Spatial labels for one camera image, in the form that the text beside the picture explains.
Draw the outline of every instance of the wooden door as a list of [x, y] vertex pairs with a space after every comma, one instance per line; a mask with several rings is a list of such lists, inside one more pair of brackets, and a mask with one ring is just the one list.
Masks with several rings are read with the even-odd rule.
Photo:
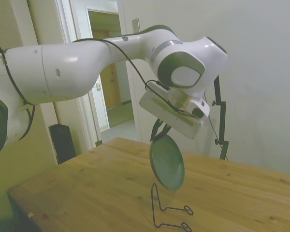
[[[107, 37], [110, 37], [110, 33], [108, 31], [93, 31], [94, 39], [103, 39]], [[112, 109], [121, 106], [118, 75], [116, 72], [115, 64], [110, 64], [109, 66], [105, 67], [100, 73], [100, 77], [106, 108]]]

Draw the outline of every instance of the green plate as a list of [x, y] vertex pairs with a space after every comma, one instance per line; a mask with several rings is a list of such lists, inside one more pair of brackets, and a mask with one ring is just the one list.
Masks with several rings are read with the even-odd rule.
[[156, 178], [167, 189], [177, 190], [185, 177], [185, 166], [182, 154], [175, 141], [165, 135], [150, 145], [150, 164]]

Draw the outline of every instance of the floor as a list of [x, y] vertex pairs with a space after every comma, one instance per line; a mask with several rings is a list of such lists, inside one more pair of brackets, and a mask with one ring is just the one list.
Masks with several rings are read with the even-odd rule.
[[130, 102], [113, 109], [108, 109], [107, 117], [110, 128], [133, 119], [132, 103]]
[[101, 134], [103, 143], [106, 143], [117, 137], [137, 141], [134, 119], [121, 123], [108, 130], [102, 131]]

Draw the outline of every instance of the black metal stand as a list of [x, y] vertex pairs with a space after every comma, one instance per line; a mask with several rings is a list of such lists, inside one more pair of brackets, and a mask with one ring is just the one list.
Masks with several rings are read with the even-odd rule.
[[159, 208], [160, 208], [161, 211], [164, 212], [167, 209], [180, 210], [180, 211], [187, 212], [189, 215], [193, 215], [193, 211], [192, 211], [192, 209], [188, 205], [185, 205], [183, 209], [172, 208], [172, 207], [166, 207], [166, 208], [162, 209], [161, 203], [160, 203], [160, 198], [159, 198], [159, 193], [158, 193], [158, 187], [157, 187], [157, 184], [154, 183], [153, 186], [151, 187], [151, 206], [152, 206], [152, 210], [153, 210], [153, 221], [154, 221], [155, 227], [156, 228], [160, 228], [161, 226], [171, 226], [171, 227], [181, 228], [181, 229], [183, 229], [186, 232], [192, 232], [192, 229], [190, 228], [190, 226], [187, 223], [185, 223], [185, 222], [182, 222], [181, 226], [172, 225], [172, 224], [165, 224], [165, 223], [162, 223], [160, 225], [157, 225], [156, 224], [156, 220], [155, 220], [155, 208], [154, 208], [154, 197], [153, 197], [154, 187], [156, 187], [157, 199], [158, 199]]
[[229, 141], [224, 140], [224, 132], [226, 126], [226, 107], [227, 103], [221, 101], [219, 76], [214, 81], [216, 101], [213, 101], [213, 106], [220, 106], [220, 126], [219, 126], [219, 140], [215, 139], [215, 144], [221, 145], [220, 159], [225, 160], [227, 156]]

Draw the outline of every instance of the wooden table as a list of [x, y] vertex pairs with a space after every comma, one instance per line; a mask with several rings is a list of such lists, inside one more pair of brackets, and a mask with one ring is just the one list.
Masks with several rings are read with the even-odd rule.
[[[115, 139], [9, 190], [43, 232], [175, 232], [152, 221], [149, 145]], [[184, 153], [185, 182], [159, 185], [157, 223], [186, 222], [194, 232], [290, 232], [290, 175]]]

